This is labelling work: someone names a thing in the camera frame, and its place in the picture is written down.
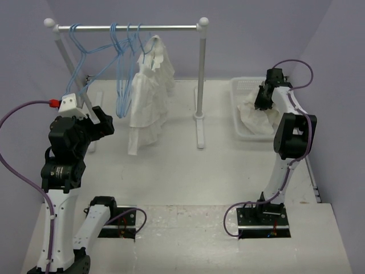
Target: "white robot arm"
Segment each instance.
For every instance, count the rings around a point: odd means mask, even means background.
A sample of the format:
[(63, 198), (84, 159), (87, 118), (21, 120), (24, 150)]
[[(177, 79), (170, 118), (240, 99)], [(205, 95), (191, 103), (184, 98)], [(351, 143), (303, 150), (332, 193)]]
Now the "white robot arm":
[(285, 192), (295, 168), (310, 151), (317, 125), (317, 118), (302, 109), (291, 89), (280, 68), (269, 69), (259, 87), (255, 108), (267, 110), (275, 103), (282, 119), (274, 138), (277, 156), (269, 184), (257, 202), (239, 203), (244, 205), (237, 209), (240, 238), (267, 237), (273, 230), (273, 237), (290, 237)]
[[(28, 274), (88, 274), (90, 251), (96, 238), (106, 222), (113, 221), (110, 219), (121, 211), (113, 197), (95, 197), (83, 225), (74, 236), (75, 206), (86, 167), (87, 148), (91, 142), (114, 133), (112, 117), (98, 106), (92, 110), (100, 123), (94, 124), (83, 110), (77, 108), (75, 94), (66, 95), (60, 101), (60, 116), (50, 126), (51, 147), (46, 151), (41, 177), (42, 189), (52, 201), (54, 215), (50, 214), (46, 203), (43, 248), (36, 267)], [(47, 259), (49, 245), (51, 260)]]

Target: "white table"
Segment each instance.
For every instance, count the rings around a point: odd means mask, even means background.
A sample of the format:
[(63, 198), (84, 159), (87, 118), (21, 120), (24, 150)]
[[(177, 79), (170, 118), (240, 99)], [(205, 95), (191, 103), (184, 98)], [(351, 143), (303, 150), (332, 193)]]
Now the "white table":
[[(169, 94), (169, 116), (159, 141), (128, 156), (128, 119), (115, 115), (115, 81), (89, 88), (93, 101), (104, 91), (102, 108), (114, 117), (115, 134), (98, 141), (86, 156), (75, 230), (94, 196), (114, 196), (119, 204), (147, 210), (148, 222), (136, 243), (98, 239), (91, 274), (112, 273), (298, 273), (350, 274), (332, 208), (317, 204), (305, 162), (287, 189), (291, 238), (231, 239), (222, 217), (227, 205), (258, 199), (268, 183), (275, 153), (272, 143), (242, 142), (234, 131), (228, 81), (204, 86), (206, 149), (196, 148), (193, 120), (196, 80), (178, 80)], [(234, 211), (229, 227), (235, 231)], [(44, 213), (41, 210), (23, 273), (38, 260)]]

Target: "gray wall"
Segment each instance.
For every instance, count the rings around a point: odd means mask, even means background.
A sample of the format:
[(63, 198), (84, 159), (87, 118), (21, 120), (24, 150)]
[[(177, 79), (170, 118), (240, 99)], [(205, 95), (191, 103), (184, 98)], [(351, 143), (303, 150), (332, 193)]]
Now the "gray wall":
[[(68, 73), (43, 26), (52, 17), (46, 1), (5, 1), (0, 9), (0, 116), (30, 100), (58, 98)], [(13, 115), (0, 130), (0, 150), (18, 171), (40, 184), (49, 124), (56, 112), (46, 105), (31, 106)], [(1, 273), (20, 273), (39, 207), (31, 187), (0, 165)]]
[[(299, 57), (321, 22), (331, 0), (47, 0), (58, 23), (110, 25), (193, 25), (210, 20), (207, 77), (262, 75), (273, 63)], [(80, 34), (89, 49), (109, 43), (108, 34)], [(197, 77), (198, 34), (161, 33), (177, 77)], [(95, 75), (115, 55), (113, 49), (86, 61)], [(115, 79), (114, 70), (105, 78)]]
[[(324, 202), (332, 203), (354, 274), (365, 273), (364, 72), (365, 1), (334, 0), (302, 59), (312, 65), (312, 85), (296, 92), (317, 115), (310, 155)], [(297, 84), (308, 73), (298, 65)]]

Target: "plastic basket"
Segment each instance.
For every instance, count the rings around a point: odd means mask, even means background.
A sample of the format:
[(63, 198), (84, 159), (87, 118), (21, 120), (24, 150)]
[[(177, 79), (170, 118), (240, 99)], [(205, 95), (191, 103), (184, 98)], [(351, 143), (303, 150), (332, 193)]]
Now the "plastic basket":
[(241, 121), (241, 114), (237, 107), (250, 94), (252, 89), (261, 85), (262, 81), (265, 81), (265, 77), (238, 77), (230, 80), (230, 99), (232, 103), (234, 128), (242, 140), (272, 141), (275, 137), (275, 133), (271, 135), (253, 134)]

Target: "white garment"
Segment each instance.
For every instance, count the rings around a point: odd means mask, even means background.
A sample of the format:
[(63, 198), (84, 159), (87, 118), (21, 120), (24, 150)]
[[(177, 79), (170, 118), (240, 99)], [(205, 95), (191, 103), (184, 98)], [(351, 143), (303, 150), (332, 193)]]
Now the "white garment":
[(271, 110), (255, 110), (255, 100), (259, 87), (254, 88), (245, 100), (238, 105), (241, 120), (253, 134), (271, 135), (275, 133), (274, 125), (279, 125), (280, 115), (275, 104)]
[(137, 155), (140, 146), (157, 141), (167, 119), (167, 90), (175, 86), (175, 73), (166, 47), (158, 35), (144, 46), (138, 59), (140, 67), (132, 82), (131, 121), (128, 154)]

